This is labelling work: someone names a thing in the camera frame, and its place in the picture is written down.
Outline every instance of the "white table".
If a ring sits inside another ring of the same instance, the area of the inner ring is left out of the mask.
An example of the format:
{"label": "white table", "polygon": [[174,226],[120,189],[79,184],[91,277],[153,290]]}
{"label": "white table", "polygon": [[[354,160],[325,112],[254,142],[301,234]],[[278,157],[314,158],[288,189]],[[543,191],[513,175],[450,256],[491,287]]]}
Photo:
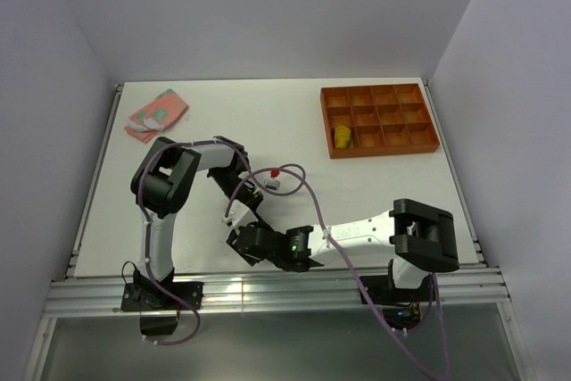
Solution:
{"label": "white table", "polygon": [[[127,117],[172,88],[189,111],[164,133],[176,141],[222,135],[245,146],[254,169],[287,162],[308,172],[326,223],[363,219],[391,209],[393,200],[412,198],[451,211],[460,263],[478,263],[459,195],[442,147],[435,153],[330,160],[319,105],[322,87],[419,83],[420,79],[280,79],[127,83],[116,111],[104,161],[81,237],[76,277],[118,276],[124,261],[137,261],[142,218],[129,184],[151,144],[128,136]],[[295,185],[280,176],[281,190]],[[173,261],[178,273],[245,273],[276,270],[262,262],[250,267],[227,244],[221,222],[227,199],[212,179],[194,179],[177,217]],[[266,195],[260,213],[275,229],[316,224],[307,192]],[[361,257],[358,267],[384,267],[389,257]],[[339,260],[327,268],[342,268]]]}

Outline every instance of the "wooden organizer box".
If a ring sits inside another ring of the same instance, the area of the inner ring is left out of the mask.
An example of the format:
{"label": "wooden organizer box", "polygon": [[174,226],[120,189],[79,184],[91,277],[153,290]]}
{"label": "wooden organizer box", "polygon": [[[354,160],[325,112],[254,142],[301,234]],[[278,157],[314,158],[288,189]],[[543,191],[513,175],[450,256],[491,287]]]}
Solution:
{"label": "wooden organizer box", "polygon": [[[329,158],[434,152],[440,142],[417,84],[321,88]],[[354,147],[335,149],[335,127]]]}

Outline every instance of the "orange and green cloth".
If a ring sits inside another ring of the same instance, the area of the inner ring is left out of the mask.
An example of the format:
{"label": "orange and green cloth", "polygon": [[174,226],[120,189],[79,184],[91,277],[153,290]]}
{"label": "orange and green cloth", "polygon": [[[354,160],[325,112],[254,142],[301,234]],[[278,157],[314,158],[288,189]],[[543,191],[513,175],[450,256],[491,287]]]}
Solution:
{"label": "orange and green cloth", "polygon": [[172,89],[167,89],[129,116],[125,130],[137,140],[148,143],[158,133],[172,126],[186,109],[188,104]]}

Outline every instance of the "robotic arm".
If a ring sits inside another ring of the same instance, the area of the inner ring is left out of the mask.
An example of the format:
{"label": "robotic arm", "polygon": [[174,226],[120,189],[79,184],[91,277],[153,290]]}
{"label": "robotic arm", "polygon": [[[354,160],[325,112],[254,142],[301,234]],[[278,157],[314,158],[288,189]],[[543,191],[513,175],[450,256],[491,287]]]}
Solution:
{"label": "robotic arm", "polygon": [[[247,160],[244,147],[217,137],[234,146]],[[149,153],[131,182],[137,195],[143,171],[155,154],[174,142],[166,137],[155,140]],[[191,148],[180,146],[164,151],[153,163],[143,184],[143,205],[152,219],[151,234],[145,234],[141,261],[134,274],[137,299],[152,308],[166,308],[168,299],[147,277],[145,262],[150,262],[153,274],[161,286],[172,290],[174,267],[171,257],[172,236],[178,211],[190,193],[194,175],[208,170],[222,192],[230,198],[241,182],[240,174],[247,171],[235,151],[220,144]],[[393,208],[377,216],[333,225],[323,231],[319,225],[275,231],[256,209],[263,196],[256,189],[242,186],[236,194],[228,216],[223,221],[230,228],[227,243],[250,265],[270,261],[284,271],[304,272],[326,266],[340,257],[329,243],[328,232],[347,254],[394,255],[388,276],[382,281],[379,300],[382,302],[411,301],[418,290],[426,286],[431,272],[451,272],[459,268],[452,215],[435,207],[408,199],[396,200]]]}

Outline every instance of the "cable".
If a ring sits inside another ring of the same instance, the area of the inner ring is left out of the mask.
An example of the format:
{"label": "cable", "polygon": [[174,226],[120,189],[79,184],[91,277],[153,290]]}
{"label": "cable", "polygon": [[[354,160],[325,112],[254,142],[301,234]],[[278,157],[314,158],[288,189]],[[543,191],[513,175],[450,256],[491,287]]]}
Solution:
{"label": "cable", "polygon": [[135,263],[134,263],[133,261],[126,261],[126,262],[123,264],[123,266],[121,267],[121,277],[123,278],[123,281],[125,282],[125,286],[127,285],[127,280],[125,279],[125,274],[124,274],[124,272],[125,272],[125,267],[126,267],[127,265],[129,265],[129,264],[133,265],[133,268],[134,268],[135,270],[137,270],[137,265],[135,265]]}
{"label": "cable", "polygon": [[[439,375],[435,374],[430,369],[427,369],[420,361],[418,361],[418,359],[414,356],[414,354],[412,354],[409,351],[409,349],[406,347],[406,345],[402,343],[401,339],[396,335],[395,332],[393,332],[391,327],[386,323],[385,318],[379,312],[375,303],[373,302],[373,300],[369,296],[367,289],[365,288],[362,281],[360,280],[359,273],[357,272],[357,270],[353,266],[353,264],[352,264],[351,260],[349,259],[347,253],[345,252],[343,247],[341,245],[339,245],[334,240],[334,238],[331,237],[331,235],[327,232],[327,226],[326,226],[325,221],[323,219],[323,214],[322,214],[321,208],[319,206],[318,198],[315,195],[313,188],[306,181],[306,174],[305,174],[305,170],[303,169],[303,167],[298,165],[298,164],[284,164],[283,166],[277,167],[277,168],[265,168],[265,169],[259,169],[256,171],[252,171],[248,161],[245,159],[245,157],[240,153],[240,151],[237,148],[235,148],[233,145],[231,145],[228,142],[225,142],[223,140],[218,140],[218,139],[204,140],[204,141],[193,142],[193,143],[192,142],[191,143],[172,143],[172,144],[163,146],[160,150],[158,150],[153,155],[153,157],[151,157],[151,160],[145,166],[145,169],[143,170],[143,174],[141,175],[141,178],[139,180],[139,186],[138,186],[138,192],[137,192],[137,204],[139,205],[141,212],[144,214],[145,220],[146,220],[146,223],[145,223],[145,267],[146,267],[147,274],[148,274],[149,278],[151,279],[151,281],[153,282],[153,284],[161,292],[163,292],[164,294],[166,294],[170,298],[174,299],[175,301],[179,302],[184,307],[191,310],[193,312],[193,314],[196,316],[196,326],[194,327],[193,332],[191,332],[191,334],[189,334],[188,336],[186,336],[182,339],[179,339],[177,341],[157,341],[157,340],[152,340],[152,339],[146,338],[147,340],[153,342],[154,344],[161,344],[161,345],[182,344],[182,343],[188,341],[189,339],[193,338],[194,335],[196,335],[196,332],[198,332],[198,329],[200,327],[200,315],[198,314],[198,311],[196,311],[196,309],[191,304],[189,304],[185,300],[179,298],[178,296],[176,296],[176,295],[172,294],[171,292],[169,292],[168,290],[166,290],[164,287],[162,287],[159,284],[159,282],[154,277],[153,271],[151,269],[151,261],[150,261],[151,216],[149,215],[149,213],[146,210],[144,203],[143,203],[143,189],[144,189],[145,179],[149,173],[149,170],[154,165],[154,163],[159,159],[161,154],[163,152],[169,150],[170,148],[178,147],[178,146],[181,146],[181,147],[191,146],[192,147],[192,146],[197,146],[197,145],[208,145],[211,143],[215,143],[215,144],[219,144],[219,145],[225,145],[225,146],[228,146],[229,148],[231,148],[236,153],[236,155],[240,158],[240,160],[242,161],[243,165],[246,167],[246,169],[249,173],[247,176],[245,176],[240,181],[240,183],[238,184],[238,186],[234,190],[234,193],[230,197],[230,199],[228,201],[228,206],[226,208],[226,216],[228,216],[228,214],[230,212],[230,207],[232,205],[232,202],[236,199],[236,195],[238,193],[238,190],[244,185],[244,183],[246,181],[248,181],[250,179],[252,180],[253,183],[255,183],[260,189],[262,189],[266,193],[268,193],[270,195],[276,195],[276,196],[287,196],[287,195],[295,194],[303,186],[305,186],[306,189],[308,190],[308,193],[310,194],[311,200],[313,201],[313,203],[315,205],[315,210],[316,210],[316,213],[318,216],[319,225],[323,229],[323,232],[324,232],[324,235],[326,236],[326,239],[329,241],[329,243],[331,243],[333,245],[333,247],[339,252],[341,257],[343,258],[345,264],[347,265],[347,268],[349,269],[353,278],[355,279],[355,282],[357,283],[357,287],[359,288],[361,294],[365,298],[365,301],[367,302],[369,308],[373,312],[373,315],[375,316],[377,321],[380,323],[380,325],[383,327],[385,332],[394,340],[394,342],[397,344],[397,346],[404,352],[404,354],[412,361],[412,363],[414,363],[414,365],[425,376],[427,376],[427,377],[429,377],[435,381],[443,381],[443,380],[448,379],[448,377],[450,375],[450,356],[448,353],[448,343],[446,341],[446,330],[444,327],[442,303],[441,303],[441,299],[440,299],[440,291],[438,288],[438,280],[436,278],[436,275],[434,273],[431,274],[431,279],[432,279],[432,285],[434,288],[434,298],[436,301],[436,309],[438,310],[438,319],[440,322],[440,333],[441,333],[441,337],[442,337],[442,341],[443,341],[443,357],[444,357],[444,366],[445,366],[443,376],[439,376]],[[291,170],[288,170],[286,167],[295,167],[296,169],[299,169],[300,172],[302,173],[301,176],[299,174],[291,171]],[[264,185],[262,185],[260,183],[260,181],[258,181],[256,176],[263,173],[263,172],[268,172],[268,171],[272,171],[272,170],[278,170],[280,172],[283,172],[285,174],[293,176],[294,178],[297,178],[300,182],[299,185],[295,189],[288,191],[288,192],[277,192],[277,191],[272,191],[271,189],[267,189]]]}

